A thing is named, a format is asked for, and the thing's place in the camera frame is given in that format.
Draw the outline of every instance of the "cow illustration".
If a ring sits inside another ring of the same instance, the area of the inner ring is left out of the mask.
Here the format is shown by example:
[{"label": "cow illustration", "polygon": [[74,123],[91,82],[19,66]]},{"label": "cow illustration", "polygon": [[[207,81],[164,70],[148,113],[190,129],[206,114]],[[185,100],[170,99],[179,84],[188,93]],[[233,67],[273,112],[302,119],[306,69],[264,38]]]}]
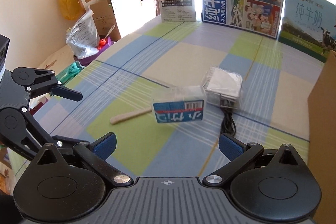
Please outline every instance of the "cow illustration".
[{"label": "cow illustration", "polygon": [[334,38],[332,38],[330,36],[330,32],[321,27],[321,30],[323,32],[323,37],[322,37],[322,47],[323,47],[323,51],[322,51],[322,55],[324,55],[326,50],[336,50],[336,41]]}]

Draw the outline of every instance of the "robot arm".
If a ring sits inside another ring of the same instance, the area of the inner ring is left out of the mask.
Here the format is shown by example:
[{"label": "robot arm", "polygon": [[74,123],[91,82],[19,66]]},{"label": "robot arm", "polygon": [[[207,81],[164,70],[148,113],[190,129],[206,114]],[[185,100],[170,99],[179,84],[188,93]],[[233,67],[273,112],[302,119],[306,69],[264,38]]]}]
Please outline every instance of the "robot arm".
[{"label": "robot arm", "polygon": [[28,102],[50,91],[82,99],[50,70],[17,68],[5,71],[0,82],[0,141],[31,160],[14,189],[15,203],[1,196],[0,203],[16,210],[22,223],[313,223],[321,190],[292,145],[264,149],[223,133],[219,149],[231,162],[202,182],[198,177],[133,181],[105,161],[117,145],[114,133],[90,144],[50,136],[39,125]]}]

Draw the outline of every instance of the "green square pattern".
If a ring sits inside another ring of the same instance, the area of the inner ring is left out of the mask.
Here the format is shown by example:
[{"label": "green square pattern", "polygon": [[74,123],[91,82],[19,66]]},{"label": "green square pattern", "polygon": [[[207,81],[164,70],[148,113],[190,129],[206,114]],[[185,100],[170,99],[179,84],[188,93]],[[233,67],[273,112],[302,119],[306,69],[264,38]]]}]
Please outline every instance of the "green square pattern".
[{"label": "green square pattern", "polygon": [[163,37],[165,34],[169,33],[172,29],[181,24],[181,22],[160,23],[150,31],[146,32],[145,35],[150,35],[152,37]]},{"label": "green square pattern", "polygon": [[180,42],[196,30],[201,24],[201,22],[184,22],[171,32],[165,34],[162,38]]},{"label": "green square pattern", "polygon": [[308,141],[269,128],[265,142],[262,143],[262,145],[266,149],[278,149],[284,143],[290,143],[293,145],[296,151],[300,154],[301,158],[307,163],[309,150]]},{"label": "green square pattern", "polygon": [[[66,87],[69,89],[74,90],[75,87],[86,77],[88,77],[88,75],[90,75],[91,73],[93,73],[98,67],[101,66],[101,63],[98,61],[93,60],[87,67],[85,67],[82,71],[80,71],[79,74],[76,75],[76,77],[72,78],[68,83],[66,83]],[[58,97],[58,96],[53,96],[53,98],[55,98],[56,100],[61,100],[62,97]]]},{"label": "green square pattern", "polygon": [[257,54],[262,36],[250,32],[241,32],[229,53],[253,60]]},{"label": "green square pattern", "polygon": [[113,157],[135,175],[140,176],[175,131],[176,124],[158,124],[152,113],[110,124],[110,118],[150,106],[151,92],[158,84],[138,78],[87,127],[98,139],[107,132],[117,136]]},{"label": "green square pattern", "polygon": [[263,37],[255,62],[268,67],[281,70],[282,67],[282,44],[274,39]]}]

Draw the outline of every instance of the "red object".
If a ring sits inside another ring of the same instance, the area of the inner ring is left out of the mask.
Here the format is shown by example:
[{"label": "red object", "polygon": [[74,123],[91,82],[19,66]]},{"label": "red object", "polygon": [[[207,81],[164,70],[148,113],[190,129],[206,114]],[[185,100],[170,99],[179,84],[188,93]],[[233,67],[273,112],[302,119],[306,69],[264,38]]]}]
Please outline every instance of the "red object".
[{"label": "red object", "polygon": [[33,116],[41,107],[43,107],[43,103],[39,102],[34,108],[29,110],[29,113]]},{"label": "red object", "polygon": [[101,39],[101,40],[99,40],[99,44],[98,44],[98,46],[97,46],[97,49],[98,49],[98,50],[101,50],[101,49],[107,44],[107,41],[108,41],[107,38],[106,38],[106,39]]},{"label": "red object", "polygon": [[110,37],[107,38],[107,43],[105,44],[105,46],[103,46],[101,49],[99,49],[99,45],[97,46],[99,52],[97,52],[94,55],[91,55],[89,57],[85,57],[83,59],[78,59],[76,56],[73,56],[75,61],[79,61],[79,63],[86,67],[88,64],[90,64],[93,60],[95,60],[103,51],[105,51],[109,46],[113,45],[115,42],[111,40]]}]

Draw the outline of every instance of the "wrapped package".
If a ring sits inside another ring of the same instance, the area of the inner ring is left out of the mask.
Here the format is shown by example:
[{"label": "wrapped package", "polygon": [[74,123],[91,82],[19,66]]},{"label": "wrapped package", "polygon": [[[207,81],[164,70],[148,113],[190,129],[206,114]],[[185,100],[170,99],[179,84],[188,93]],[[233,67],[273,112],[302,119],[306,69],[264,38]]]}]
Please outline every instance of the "wrapped package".
[{"label": "wrapped package", "polygon": [[207,102],[219,107],[237,108],[241,96],[241,75],[211,66],[202,80]]},{"label": "wrapped package", "polygon": [[87,11],[67,32],[66,43],[78,59],[89,57],[98,52],[97,45],[100,38],[92,15],[91,10]]},{"label": "wrapped package", "polygon": [[206,95],[202,86],[160,87],[151,96],[157,123],[194,122],[203,119]]}]

